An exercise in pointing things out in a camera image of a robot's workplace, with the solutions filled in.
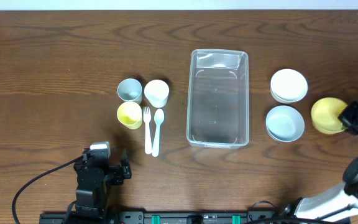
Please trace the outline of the yellow plastic bowl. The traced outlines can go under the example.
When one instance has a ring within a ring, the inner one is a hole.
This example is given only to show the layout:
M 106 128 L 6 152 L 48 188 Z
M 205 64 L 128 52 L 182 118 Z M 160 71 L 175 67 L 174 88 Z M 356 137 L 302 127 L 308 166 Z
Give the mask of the yellow plastic bowl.
M 311 109 L 313 126 L 323 134 L 337 134 L 346 130 L 338 119 L 341 112 L 347 107 L 344 101 L 326 97 L 318 100 Z

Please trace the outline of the yellow plastic cup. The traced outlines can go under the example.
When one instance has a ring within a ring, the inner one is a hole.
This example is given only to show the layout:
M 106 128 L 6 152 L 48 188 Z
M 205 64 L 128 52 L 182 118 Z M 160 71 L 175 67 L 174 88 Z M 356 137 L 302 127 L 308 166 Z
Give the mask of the yellow plastic cup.
M 125 127 L 138 129 L 143 122 L 142 108 L 133 101 L 124 102 L 117 109 L 117 118 Z

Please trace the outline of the grey-blue plastic bowl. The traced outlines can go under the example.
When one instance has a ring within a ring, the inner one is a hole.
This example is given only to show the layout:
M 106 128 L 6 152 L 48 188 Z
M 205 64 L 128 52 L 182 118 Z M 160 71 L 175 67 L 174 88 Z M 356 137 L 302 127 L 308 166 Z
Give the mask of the grey-blue plastic bowl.
M 267 113 L 265 126 L 272 139 L 280 142 L 293 142 L 303 135 L 305 121 L 300 112 L 293 107 L 280 105 Z

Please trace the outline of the white plastic bowl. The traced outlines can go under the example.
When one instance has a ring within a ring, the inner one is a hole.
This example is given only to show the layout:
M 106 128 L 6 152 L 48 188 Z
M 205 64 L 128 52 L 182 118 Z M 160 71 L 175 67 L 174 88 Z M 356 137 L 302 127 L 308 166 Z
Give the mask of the white plastic bowl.
M 285 68 L 275 72 L 270 81 L 270 92 L 280 103 L 302 100 L 308 91 L 306 78 L 296 70 Z

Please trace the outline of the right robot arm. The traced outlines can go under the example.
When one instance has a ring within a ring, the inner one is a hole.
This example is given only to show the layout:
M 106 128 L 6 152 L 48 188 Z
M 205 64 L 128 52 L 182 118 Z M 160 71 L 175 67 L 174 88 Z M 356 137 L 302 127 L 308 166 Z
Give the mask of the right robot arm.
M 333 104 L 326 107 L 329 114 L 322 114 L 312 107 L 313 124 L 323 127 L 316 118 L 327 121 L 332 118 L 332 124 L 338 124 L 342 130 L 352 135 L 358 135 L 358 102 L 353 101 L 340 110 L 333 110 Z M 284 223 L 333 223 L 358 215 L 358 157 L 347 167 L 342 182 L 333 188 L 309 198 L 299 198 L 288 204 L 278 217 Z

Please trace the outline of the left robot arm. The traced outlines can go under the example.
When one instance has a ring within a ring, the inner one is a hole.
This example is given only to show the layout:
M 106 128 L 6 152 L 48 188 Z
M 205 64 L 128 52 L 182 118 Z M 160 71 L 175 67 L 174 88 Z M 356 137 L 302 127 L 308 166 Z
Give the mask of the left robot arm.
M 77 174 L 76 200 L 66 211 L 63 223 L 118 223 L 119 215 L 110 206 L 113 185 L 132 177 L 129 158 L 121 154 L 120 164 L 109 164 L 109 149 L 84 149 L 74 163 Z

